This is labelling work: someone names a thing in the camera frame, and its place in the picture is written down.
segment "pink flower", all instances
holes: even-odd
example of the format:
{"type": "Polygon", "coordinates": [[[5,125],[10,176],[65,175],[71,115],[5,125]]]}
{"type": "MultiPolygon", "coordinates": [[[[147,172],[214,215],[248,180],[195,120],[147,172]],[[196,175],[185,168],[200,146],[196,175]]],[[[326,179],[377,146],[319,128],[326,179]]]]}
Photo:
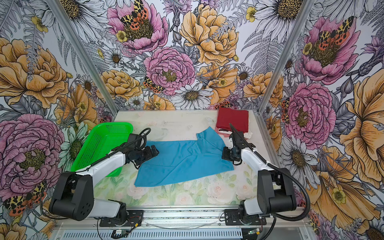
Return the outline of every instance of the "pink flower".
{"type": "Polygon", "coordinates": [[[147,77],[164,87],[167,95],[175,95],[175,90],[191,85],[195,80],[195,68],[189,56],[170,47],[158,48],[143,63],[147,77]]]}
{"type": "Polygon", "coordinates": [[[117,41],[124,46],[123,54],[134,56],[146,51],[153,51],[159,46],[164,46],[168,40],[168,22],[166,17],[161,18],[153,4],[151,6],[143,0],[144,8],[148,9],[148,19],[140,25],[138,30],[126,28],[120,20],[126,15],[132,15],[134,6],[123,5],[122,8],[108,8],[107,17],[109,20],[110,33],[117,36],[117,41]]]}
{"type": "Polygon", "coordinates": [[[336,23],[336,20],[330,22],[323,17],[315,23],[306,36],[303,54],[299,60],[298,67],[304,76],[309,76],[313,81],[321,81],[325,85],[334,83],[341,78],[343,74],[352,67],[358,54],[353,54],[356,49],[360,31],[356,29],[356,18],[354,18],[349,37],[341,45],[331,42],[325,50],[319,49],[319,33],[321,31],[332,32],[339,28],[342,23],[336,23]]]}
{"type": "MultiPolygon", "coordinates": [[[[24,114],[0,123],[0,197],[25,196],[61,172],[60,145],[64,134],[52,121],[24,114]]],[[[48,184],[52,187],[58,177],[48,184]]]]}
{"type": "Polygon", "coordinates": [[[310,150],[321,147],[335,127],[336,113],[331,106],[332,96],[326,87],[300,83],[290,97],[287,136],[299,138],[310,150]]]}

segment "green plastic basket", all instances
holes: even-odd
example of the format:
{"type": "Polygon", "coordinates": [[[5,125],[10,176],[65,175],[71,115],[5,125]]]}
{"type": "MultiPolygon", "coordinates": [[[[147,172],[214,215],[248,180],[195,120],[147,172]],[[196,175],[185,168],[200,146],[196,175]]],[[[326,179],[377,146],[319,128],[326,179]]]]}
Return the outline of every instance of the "green plastic basket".
{"type": "MultiPolygon", "coordinates": [[[[111,149],[126,142],[132,131],[132,124],[128,122],[105,122],[96,125],[84,142],[71,171],[82,169],[104,157],[111,149]]],[[[111,172],[107,177],[116,177],[120,173],[121,167],[111,172]]]]}

